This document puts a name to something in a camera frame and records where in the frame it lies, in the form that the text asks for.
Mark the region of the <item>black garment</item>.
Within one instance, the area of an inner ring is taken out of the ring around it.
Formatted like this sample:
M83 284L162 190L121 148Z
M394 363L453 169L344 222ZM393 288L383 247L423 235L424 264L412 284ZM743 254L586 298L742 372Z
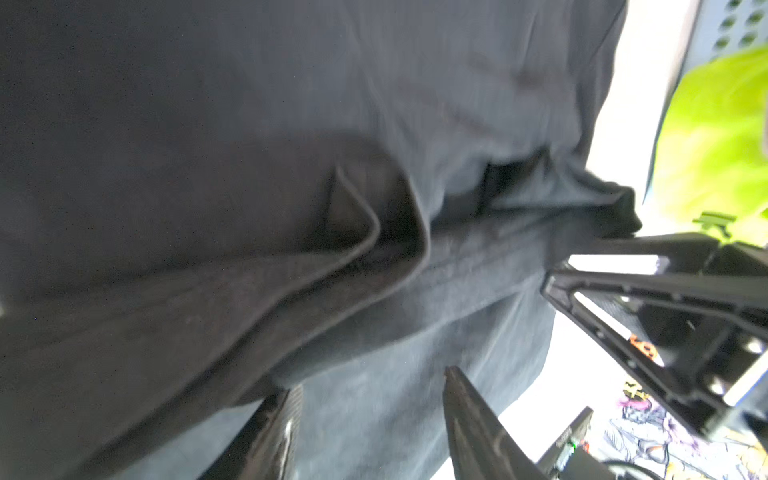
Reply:
M539 376L624 1L5 1L1 475L195 479L301 388L298 479L427 479L443 371Z

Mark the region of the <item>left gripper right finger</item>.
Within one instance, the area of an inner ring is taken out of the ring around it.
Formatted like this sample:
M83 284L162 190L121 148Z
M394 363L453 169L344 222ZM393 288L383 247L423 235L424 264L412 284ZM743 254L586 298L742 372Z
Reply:
M445 369L443 410L456 480L544 480L463 371Z

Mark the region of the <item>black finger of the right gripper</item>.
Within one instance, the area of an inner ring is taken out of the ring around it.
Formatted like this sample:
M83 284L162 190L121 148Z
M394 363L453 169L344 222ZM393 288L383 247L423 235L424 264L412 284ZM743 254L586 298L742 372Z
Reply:
M767 251L701 233L601 240L543 296L689 432L767 439Z

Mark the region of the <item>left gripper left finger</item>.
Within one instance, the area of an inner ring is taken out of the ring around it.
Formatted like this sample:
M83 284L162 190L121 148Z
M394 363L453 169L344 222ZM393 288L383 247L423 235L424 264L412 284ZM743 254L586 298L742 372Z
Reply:
M292 479L303 387L267 397L200 480Z

